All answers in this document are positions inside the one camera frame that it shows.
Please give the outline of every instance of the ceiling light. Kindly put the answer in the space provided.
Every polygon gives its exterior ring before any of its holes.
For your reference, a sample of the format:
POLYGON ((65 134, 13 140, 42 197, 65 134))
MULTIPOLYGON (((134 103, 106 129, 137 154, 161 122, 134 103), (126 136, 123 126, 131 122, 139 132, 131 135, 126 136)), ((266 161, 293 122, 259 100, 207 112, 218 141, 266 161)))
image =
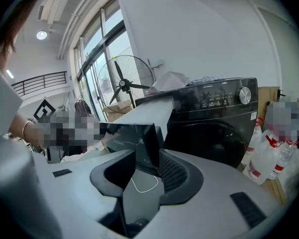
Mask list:
POLYGON ((6 73, 9 74, 9 76, 11 77, 11 79, 14 78, 13 75, 12 75, 12 73, 10 72, 10 70, 7 70, 6 73))
POLYGON ((44 40, 48 34, 45 31, 40 31, 38 34, 36 34, 36 38, 39 40, 44 40))

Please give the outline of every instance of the washing machine control knob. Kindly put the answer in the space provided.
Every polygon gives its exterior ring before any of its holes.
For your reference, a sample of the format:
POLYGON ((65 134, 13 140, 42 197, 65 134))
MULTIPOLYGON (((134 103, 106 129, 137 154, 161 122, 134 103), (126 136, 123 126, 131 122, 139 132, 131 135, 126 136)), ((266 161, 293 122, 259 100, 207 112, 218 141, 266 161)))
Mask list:
POLYGON ((248 89, 246 87, 242 87, 242 88, 240 88, 238 95, 239 95, 239 101, 243 105, 247 105, 250 102, 250 99, 251 99, 250 89, 248 89))

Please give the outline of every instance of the hanging clothes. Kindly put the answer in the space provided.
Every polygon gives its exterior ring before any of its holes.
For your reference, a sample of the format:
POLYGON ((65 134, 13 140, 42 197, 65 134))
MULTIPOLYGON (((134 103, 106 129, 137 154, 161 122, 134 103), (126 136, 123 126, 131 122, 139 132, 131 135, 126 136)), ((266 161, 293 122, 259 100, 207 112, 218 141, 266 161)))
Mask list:
POLYGON ((91 109, 88 104, 83 100, 78 100, 74 104, 75 111, 81 116, 91 115, 91 109))

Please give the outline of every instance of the washing machine control panel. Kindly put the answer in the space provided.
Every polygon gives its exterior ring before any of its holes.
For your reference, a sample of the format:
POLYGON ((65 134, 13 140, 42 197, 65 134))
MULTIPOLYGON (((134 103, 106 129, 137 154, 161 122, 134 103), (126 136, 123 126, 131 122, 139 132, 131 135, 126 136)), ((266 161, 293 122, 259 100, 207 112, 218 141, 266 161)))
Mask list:
POLYGON ((246 106, 258 101, 257 80, 233 79, 180 89, 174 95, 175 112, 246 106))

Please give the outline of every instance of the hair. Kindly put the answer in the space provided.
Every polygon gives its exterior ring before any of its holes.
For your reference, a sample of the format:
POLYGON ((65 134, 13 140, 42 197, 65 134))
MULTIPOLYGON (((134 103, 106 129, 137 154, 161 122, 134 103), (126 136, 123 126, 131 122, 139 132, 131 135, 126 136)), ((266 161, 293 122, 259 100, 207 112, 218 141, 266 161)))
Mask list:
POLYGON ((28 19, 37 1, 20 1, 0 28, 0 53, 3 52, 5 58, 9 55, 10 49, 15 52, 14 39, 28 19))

